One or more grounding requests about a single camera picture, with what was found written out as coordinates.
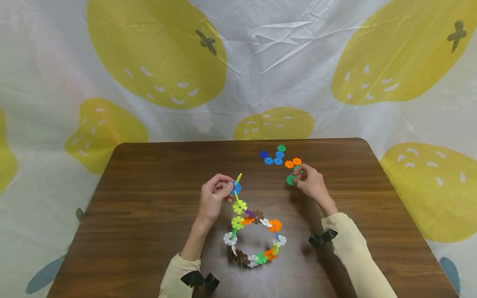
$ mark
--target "right hand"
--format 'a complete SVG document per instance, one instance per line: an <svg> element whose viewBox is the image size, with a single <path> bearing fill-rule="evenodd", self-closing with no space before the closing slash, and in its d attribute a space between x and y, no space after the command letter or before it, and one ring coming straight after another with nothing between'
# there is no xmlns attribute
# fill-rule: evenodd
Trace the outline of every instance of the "right hand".
<svg viewBox="0 0 477 298"><path fill-rule="evenodd" d="M319 173L316 169L307 164L301 164L293 172L293 175L296 176L296 178L293 179L296 186L318 203L333 200L326 188L323 174Z"/></svg>

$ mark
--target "wooden table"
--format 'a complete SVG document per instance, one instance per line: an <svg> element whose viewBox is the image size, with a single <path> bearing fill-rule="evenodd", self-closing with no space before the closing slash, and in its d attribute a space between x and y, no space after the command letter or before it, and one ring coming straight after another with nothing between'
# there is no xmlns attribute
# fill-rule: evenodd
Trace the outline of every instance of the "wooden table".
<svg viewBox="0 0 477 298"><path fill-rule="evenodd" d="M197 212L200 188L216 173L243 173L240 198L283 224L287 244L255 269L230 261L223 235L232 207L224 204L202 255L219 298L355 297L331 247L315 250L320 233L315 203L285 181L290 170L266 165L265 150L287 147L325 176L338 208L354 219L379 268L403 298L457 297L366 141L362 139L122 144L91 200L50 298L156 298L169 260L179 252ZM249 254L270 246L263 225L238 232Z"/></svg>

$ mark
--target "yellow pear pattern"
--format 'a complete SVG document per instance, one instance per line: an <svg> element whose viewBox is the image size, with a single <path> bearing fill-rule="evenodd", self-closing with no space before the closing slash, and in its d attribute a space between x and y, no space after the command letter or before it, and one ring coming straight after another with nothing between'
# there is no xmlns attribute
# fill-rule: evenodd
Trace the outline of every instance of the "yellow pear pattern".
<svg viewBox="0 0 477 298"><path fill-rule="evenodd" d="M249 116L236 126L235 140L306 139L313 132L315 121L307 112L278 107Z"/></svg>
<svg viewBox="0 0 477 298"><path fill-rule="evenodd" d="M0 110L0 193L10 184L17 173L18 162L7 144L5 135L5 115Z"/></svg>
<svg viewBox="0 0 477 298"><path fill-rule="evenodd" d="M353 105L412 100L456 63L476 24L476 0L392 0L349 40L332 93Z"/></svg>
<svg viewBox="0 0 477 298"><path fill-rule="evenodd" d="M402 143L381 165L425 238L450 243L477 232L477 161L439 146Z"/></svg>
<svg viewBox="0 0 477 298"><path fill-rule="evenodd" d="M91 98L82 103L78 130L65 148L91 173L100 175L117 145L148 141L146 128L128 111L107 100Z"/></svg>
<svg viewBox="0 0 477 298"><path fill-rule="evenodd" d="M188 109L217 97L224 87L222 40L187 0L90 0L87 22L108 72L151 103Z"/></svg>

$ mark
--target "wrist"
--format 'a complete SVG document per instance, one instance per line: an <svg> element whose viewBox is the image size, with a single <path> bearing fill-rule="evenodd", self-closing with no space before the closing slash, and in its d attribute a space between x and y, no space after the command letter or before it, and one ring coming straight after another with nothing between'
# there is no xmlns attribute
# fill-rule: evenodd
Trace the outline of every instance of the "wrist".
<svg viewBox="0 0 477 298"><path fill-rule="evenodd" d="M329 195L326 197L320 197L319 199L315 199L315 201L316 203L318 203L318 206L320 206L320 209L323 211L323 214L326 217L340 212L336 207L335 201Z"/></svg>
<svg viewBox="0 0 477 298"><path fill-rule="evenodd" d="M190 234L196 235L196 236L207 236L211 227L212 227L212 224L210 223L210 221L204 220L201 218L196 218L194 224L192 225Z"/></svg>

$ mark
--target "finger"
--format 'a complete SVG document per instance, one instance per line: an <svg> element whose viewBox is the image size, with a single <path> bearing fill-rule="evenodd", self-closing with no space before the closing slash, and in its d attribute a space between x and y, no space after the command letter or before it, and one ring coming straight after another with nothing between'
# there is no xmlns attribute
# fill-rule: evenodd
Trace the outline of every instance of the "finger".
<svg viewBox="0 0 477 298"><path fill-rule="evenodd" d="M293 175L298 175L298 173L302 170L303 168L303 164L299 165L295 171L293 171Z"/></svg>
<svg viewBox="0 0 477 298"><path fill-rule="evenodd" d="M312 169L313 169L312 167L310 167L310 166L307 165L307 164L301 164L300 167L302 167L304 171L309 171L309 170L312 170Z"/></svg>
<svg viewBox="0 0 477 298"><path fill-rule="evenodd" d="M234 184L230 181L226 186L218 190L214 195L220 199L226 198L230 195L230 192L234 188Z"/></svg>
<svg viewBox="0 0 477 298"><path fill-rule="evenodd" d="M219 182L225 182L225 183L228 183L228 182L232 182L234 181L234 179L230 178L229 176L225 176L225 175L222 175L222 174L216 174L215 176L213 176L209 181L207 181L205 183L205 185L207 186L215 186L217 183Z"/></svg>
<svg viewBox="0 0 477 298"><path fill-rule="evenodd" d="M300 188L300 186L302 186L303 183L304 183L303 181L301 181L300 179L297 179L297 178L292 179L292 181L294 182L294 184L295 184L298 188Z"/></svg>
<svg viewBox="0 0 477 298"><path fill-rule="evenodd" d="M216 192L216 191L219 190L219 189L224 188L225 186L227 186L227 183L226 183L226 182L219 182L219 183L217 183L217 184L214 186L214 187L215 187L214 192Z"/></svg>

